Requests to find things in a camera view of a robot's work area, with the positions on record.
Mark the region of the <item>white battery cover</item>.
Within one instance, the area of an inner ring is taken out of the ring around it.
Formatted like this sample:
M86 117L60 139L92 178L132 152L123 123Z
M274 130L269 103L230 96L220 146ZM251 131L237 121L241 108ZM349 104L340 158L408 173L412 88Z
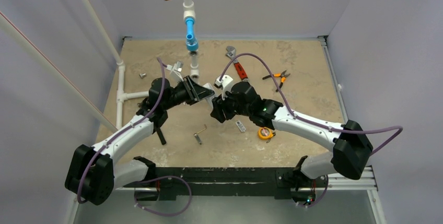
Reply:
M239 130L244 133L246 132L246 127L243 125L241 121L236 121L236 126L239 128Z

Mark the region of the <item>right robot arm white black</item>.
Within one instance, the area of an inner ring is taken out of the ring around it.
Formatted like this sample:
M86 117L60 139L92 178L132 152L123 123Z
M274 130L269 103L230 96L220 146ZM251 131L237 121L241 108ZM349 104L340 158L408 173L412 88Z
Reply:
M327 123L300 114L281 102L262 99L245 81L234 83L224 78L215 81L214 86L222 93L212 99L211 117L219 122L242 115L259 127L295 134L327 149L299 161L293 172L298 185L305 186L321 175L333 173L352 180L361 178L373 146L357 122Z

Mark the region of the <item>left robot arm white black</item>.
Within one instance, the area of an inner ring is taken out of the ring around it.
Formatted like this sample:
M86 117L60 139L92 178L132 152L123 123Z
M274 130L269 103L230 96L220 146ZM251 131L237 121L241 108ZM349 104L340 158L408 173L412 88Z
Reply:
M176 86L169 80L152 81L148 96L139 103L133 118L105 140L84 144L73 153L64 186L80 202L102 204L115 188L117 162L141 140L156 133L168 118L167 111L177 105L193 105L215 95L210 84L199 85L186 76Z

